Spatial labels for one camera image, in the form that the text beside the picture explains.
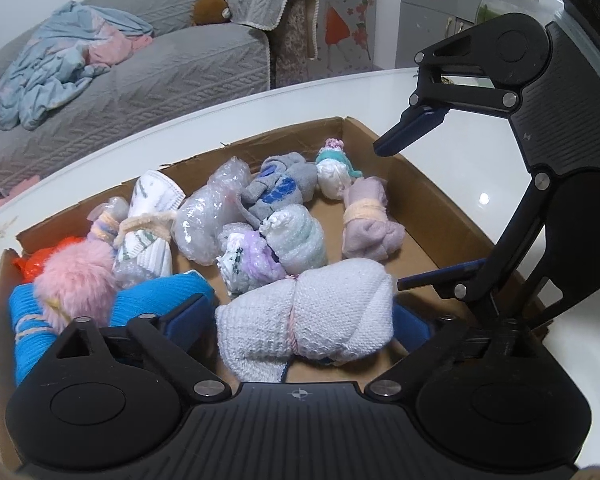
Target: white table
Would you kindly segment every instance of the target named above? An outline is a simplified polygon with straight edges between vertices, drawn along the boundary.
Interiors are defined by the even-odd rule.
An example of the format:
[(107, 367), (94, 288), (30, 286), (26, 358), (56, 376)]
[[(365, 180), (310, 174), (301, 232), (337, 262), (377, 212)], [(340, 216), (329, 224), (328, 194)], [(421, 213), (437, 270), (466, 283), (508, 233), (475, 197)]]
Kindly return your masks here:
[[(352, 116), (378, 134), (400, 117), (415, 89), (414, 70), (346, 76), (232, 101), (150, 128), (87, 156), (0, 208), (0, 255), (15, 235), (68, 206), (143, 171), (254, 134), (332, 116)], [(507, 121), (453, 111), (403, 153), (494, 241), (530, 178)], [(536, 242), (523, 274), (542, 254)], [(543, 298), (554, 301), (549, 293)], [(600, 290), (554, 323), (546, 341), (586, 395), (593, 426), (578, 461), (600, 464)]]

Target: cardboard box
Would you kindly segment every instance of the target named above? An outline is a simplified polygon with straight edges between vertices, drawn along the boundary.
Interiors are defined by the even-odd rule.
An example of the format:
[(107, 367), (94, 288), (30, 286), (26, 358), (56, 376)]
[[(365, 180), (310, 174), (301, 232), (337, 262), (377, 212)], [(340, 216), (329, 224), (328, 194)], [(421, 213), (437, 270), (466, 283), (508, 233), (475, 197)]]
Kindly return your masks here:
[[(402, 156), (380, 158), (372, 147), (376, 134), (360, 122), (347, 118), (331, 118), (287, 126), (249, 139), (240, 140), (219, 150), (202, 153), (183, 160), (161, 171), (176, 181), (187, 196), (206, 184), (208, 176), (231, 156), (246, 161), (255, 173), (264, 158), (269, 155), (300, 152), (308, 160), (314, 160), (318, 150), (329, 137), (344, 141), (347, 155), (353, 166), (365, 176), (379, 176), (388, 181), (387, 195), (389, 213), (407, 229), (402, 249), (386, 263), (386, 268), (396, 278), (445, 267), (468, 260), (485, 257), (493, 247), (483, 232), (431, 181)], [(96, 196), (68, 208), (24, 232), (17, 239), (24, 251), (33, 251), (54, 245), (65, 236), (87, 234), (90, 223), (88, 213), (98, 204), (112, 196), (131, 196), (134, 180), (108, 189)], [(325, 200), (319, 192), (306, 204), (324, 229), (330, 263), (342, 258), (342, 231), (344, 206), (341, 202)], [(221, 304), (228, 302), (224, 283), (216, 266), (202, 267), (192, 264), (172, 244), (174, 272), (196, 269), (215, 288)], [(14, 391), (13, 381), (13, 333), (8, 300), (21, 276), (13, 265), (17, 256), (13, 250), (5, 251), (0, 263), (0, 459), (13, 468), (18, 457), (13, 449), (4, 425), (4, 410)], [(517, 290), (519, 278), (513, 279), (496, 298), (506, 302)], [(453, 313), (469, 322), (474, 318), (467, 307), (456, 300), (440, 300), (431, 287), (404, 293), (405, 301), (421, 314), (435, 318), (439, 314)], [(536, 314), (541, 304), (531, 304), (529, 316)], [(321, 367), (296, 361), (288, 372), (288, 382), (357, 380), (360, 388), (391, 367), (405, 355), (404, 349), (392, 342), (387, 348), (364, 360), (342, 367)], [(222, 364), (217, 352), (196, 354), (205, 365), (214, 369), (235, 388), (238, 381)]]

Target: gray sofa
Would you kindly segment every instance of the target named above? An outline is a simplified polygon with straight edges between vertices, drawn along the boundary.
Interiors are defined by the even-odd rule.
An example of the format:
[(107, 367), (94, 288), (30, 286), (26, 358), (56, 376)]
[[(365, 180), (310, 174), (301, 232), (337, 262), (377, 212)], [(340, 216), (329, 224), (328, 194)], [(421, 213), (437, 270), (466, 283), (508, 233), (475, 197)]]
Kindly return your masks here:
[[(153, 25), (155, 39), (37, 129), (0, 131), (0, 197), (25, 179), (45, 178), (150, 126), (307, 80), (304, 0), (289, 0), (280, 25), (269, 32), (235, 23), (190, 27), (193, 1), (84, 1), (139, 16)], [(34, 29), (0, 49), (0, 76)]]

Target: orange plastic bag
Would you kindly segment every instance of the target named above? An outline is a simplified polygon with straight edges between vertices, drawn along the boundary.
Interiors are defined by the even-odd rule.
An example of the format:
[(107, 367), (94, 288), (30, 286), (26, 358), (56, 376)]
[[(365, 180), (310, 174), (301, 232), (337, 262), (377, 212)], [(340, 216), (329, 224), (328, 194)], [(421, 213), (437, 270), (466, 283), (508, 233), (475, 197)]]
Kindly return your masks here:
[(20, 269), (20, 272), (24, 277), (22, 283), (31, 283), (42, 274), (43, 270), (45, 270), (46, 261), (53, 253), (68, 245), (80, 243), (83, 240), (84, 238), (77, 236), (68, 236), (67, 238), (60, 240), (54, 247), (46, 247), (37, 250), (29, 258), (16, 258), (13, 261), (13, 265)]

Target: drawer handle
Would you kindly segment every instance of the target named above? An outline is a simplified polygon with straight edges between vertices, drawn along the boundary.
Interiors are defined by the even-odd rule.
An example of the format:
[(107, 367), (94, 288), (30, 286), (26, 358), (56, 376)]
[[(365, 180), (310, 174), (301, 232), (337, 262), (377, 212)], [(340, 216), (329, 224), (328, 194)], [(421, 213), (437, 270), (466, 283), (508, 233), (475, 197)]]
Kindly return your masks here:
[(453, 18), (449, 18), (448, 20), (446, 20), (445, 39), (448, 38), (448, 36), (449, 36), (449, 27), (451, 27), (451, 22), (453, 20), (454, 20)]

